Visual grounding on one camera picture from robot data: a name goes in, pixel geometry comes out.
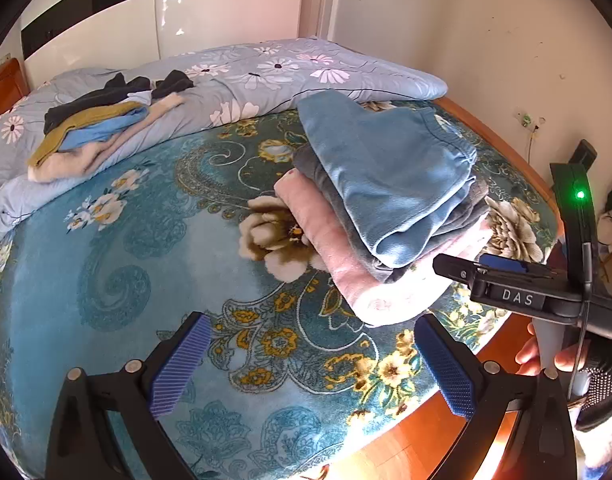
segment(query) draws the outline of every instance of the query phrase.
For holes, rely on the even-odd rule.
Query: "hand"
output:
[[[523,348],[515,356],[517,364],[521,365],[517,371],[520,375],[538,375],[542,370],[540,363],[540,350],[537,346],[537,338],[535,337],[535,329],[532,323],[528,324],[528,332],[532,337],[526,342]],[[590,341],[586,339],[582,346],[582,354],[579,358],[579,366],[577,370],[581,370],[586,363],[588,356],[588,347]],[[555,355],[555,366],[562,372],[572,372],[575,365],[575,356],[577,354],[577,345],[569,346]]]

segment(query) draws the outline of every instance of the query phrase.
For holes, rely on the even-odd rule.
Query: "pink folded garment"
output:
[[[473,259],[492,236],[483,216],[461,237],[418,260],[397,282],[380,283],[356,258],[333,209],[311,180],[290,170],[275,184],[275,193],[324,260],[355,315],[372,326],[400,323],[426,310],[451,284],[433,271],[435,255]]]

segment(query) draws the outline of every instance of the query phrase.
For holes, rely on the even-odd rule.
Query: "floral fabric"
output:
[[[322,70],[329,63],[312,62]],[[275,75],[268,67],[260,76]],[[503,156],[432,103],[394,105],[435,107],[442,127],[477,148],[474,171],[498,205],[491,252],[548,253],[554,215]],[[0,442],[25,475],[44,472],[70,368],[100,374],[145,358],[193,310],[211,317],[211,345],[161,423],[200,479],[289,477],[358,449],[435,391],[414,320],[365,326],[281,204],[253,200],[249,209],[272,195],[307,140],[295,111],[253,119],[229,105],[222,113],[222,122],[240,120],[120,162],[35,212],[0,245]],[[305,251],[308,265],[299,259],[296,279],[283,282],[265,258],[289,246]],[[470,302],[455,284],[432,311],[475,350],[506,316]],[[135,476],[146,478],[126,428],[112,422]]]

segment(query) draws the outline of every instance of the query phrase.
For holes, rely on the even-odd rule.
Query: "ridged blue pad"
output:
[[[423,317],[415,323],[415,344],[454,415],[467,420],[475,413],[475,387],[442,338]]]
[[[154,418],[173,411],[210,342],[211,320],[200,316],[152,382],[148,407]]]

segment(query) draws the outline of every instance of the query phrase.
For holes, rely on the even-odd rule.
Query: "stack of folded clothes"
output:
[[[438,253],[475,258],[492,232],[476,150],[432,108],[374,113],[337,91],[298,105],[310,144],[275,185],[355,314],[373,326],[429,307]]]
[[[28,160],[28,179],[52,182],[94,173],[132,136],[181,104],[177,92],[192,86],[179,70],[154,89],[147,77],[126,83],[118,73],[103,88],[50,108],[44,117],[46,136]]]

